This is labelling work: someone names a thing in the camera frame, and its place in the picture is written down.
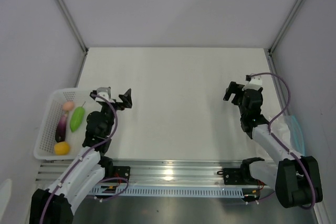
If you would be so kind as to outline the green toy vegetable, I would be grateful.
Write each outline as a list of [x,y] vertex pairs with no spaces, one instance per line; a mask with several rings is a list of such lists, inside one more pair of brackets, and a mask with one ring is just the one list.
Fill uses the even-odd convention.
[[79,129],[83,122],[83,117],[85,115],[85,109],[83,106],[84,104],[82,106],[76,107],[71,116],[69,126],[72,132],[75,132],[77,129]]

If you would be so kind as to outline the clear zip top bag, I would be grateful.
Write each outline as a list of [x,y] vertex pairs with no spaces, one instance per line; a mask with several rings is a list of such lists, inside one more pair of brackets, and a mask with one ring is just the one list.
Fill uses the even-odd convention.
[[292,115],[280,116],[271,126],[260,125],[253,129],[253,140],[278,164],[284,159],[293,160],[305,156],[303,133],[296,118]]

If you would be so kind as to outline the yellow toy lemon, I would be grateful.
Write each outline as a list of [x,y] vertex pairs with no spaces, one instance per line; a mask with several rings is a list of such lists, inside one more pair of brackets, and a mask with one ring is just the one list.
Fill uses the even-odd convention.
[[70,145],[65,141],[56,143],[54,145],[54,152],[58,156],[68,155],[70,152]]

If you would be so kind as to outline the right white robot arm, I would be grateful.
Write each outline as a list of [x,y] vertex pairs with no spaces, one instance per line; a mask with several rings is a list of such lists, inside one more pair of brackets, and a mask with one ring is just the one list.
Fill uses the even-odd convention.
[[246,85],[230,82],[223,99],[232,98],[238,106],[243,132],[258,143],[272,158],[272,167],[262,158],[242,161],[240,179],[251,184],[259,180],[271,187],[285,208],[310,208],[323,200],[318,161],[293,150],[270,131],[269,121],[262,115],[262,82],[251,79]]

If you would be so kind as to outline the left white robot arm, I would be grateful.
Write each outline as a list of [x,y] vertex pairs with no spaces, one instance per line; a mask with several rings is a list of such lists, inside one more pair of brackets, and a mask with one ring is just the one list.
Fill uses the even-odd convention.
[[130,174],[118,173],[113,160],[105,154],[118,127],[117,111],[133,106],[131,90],[116,100],[111,97],[109,87],[101,87],[91,91],[90,97],[101,109],[87,115],[85,139],[68,168],[46,189],[33,193],[29,223],[72,223],[79,205],[95,185],[110,182],[124,185],[115,192],[115,197],[129,187]]

